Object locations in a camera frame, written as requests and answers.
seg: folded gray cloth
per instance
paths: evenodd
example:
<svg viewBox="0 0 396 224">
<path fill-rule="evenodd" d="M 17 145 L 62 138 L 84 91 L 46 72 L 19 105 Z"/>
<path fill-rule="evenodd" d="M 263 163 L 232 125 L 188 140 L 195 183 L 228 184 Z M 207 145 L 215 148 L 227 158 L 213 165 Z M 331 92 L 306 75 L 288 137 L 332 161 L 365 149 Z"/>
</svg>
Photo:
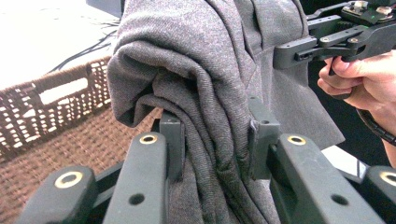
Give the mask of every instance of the folded gray cloth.
<svg viewBox="0 0 396 224">
<path fill-rule="evenodd" d="M 249 94 L 263 99 L 283 132 L 320 147 L 342 140 L 307 87 L 306 65 L 272 67 L 274 45 L 306 32 L 300 4 L 290 0 L 126 1 L 108 64 L 114 115 L 134 127 L 158 106 L 186 127 L 170 223 L 279 222 L 268 183 L 248 177 Z"/>
</svg>

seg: wicker basket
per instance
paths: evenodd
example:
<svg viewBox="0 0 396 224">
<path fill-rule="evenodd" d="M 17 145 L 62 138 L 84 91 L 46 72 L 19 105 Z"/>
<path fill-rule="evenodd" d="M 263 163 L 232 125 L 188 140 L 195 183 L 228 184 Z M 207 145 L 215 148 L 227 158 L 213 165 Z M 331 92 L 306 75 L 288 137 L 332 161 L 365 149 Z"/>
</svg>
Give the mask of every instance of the wicker basket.
<svg viewBox="0 0 396 224">
<path fill-rule="evenodd" d="M 108 59 L 0 91 L 0 223 L 15 221 L 51 172 L 85 165 L 100 173 L 122 161 L 131 139 L 160 116 L 156 109 L 134 129 L 114 120 Z M 58 97 L 60 88 L 79 89 Z"/>
</svg>

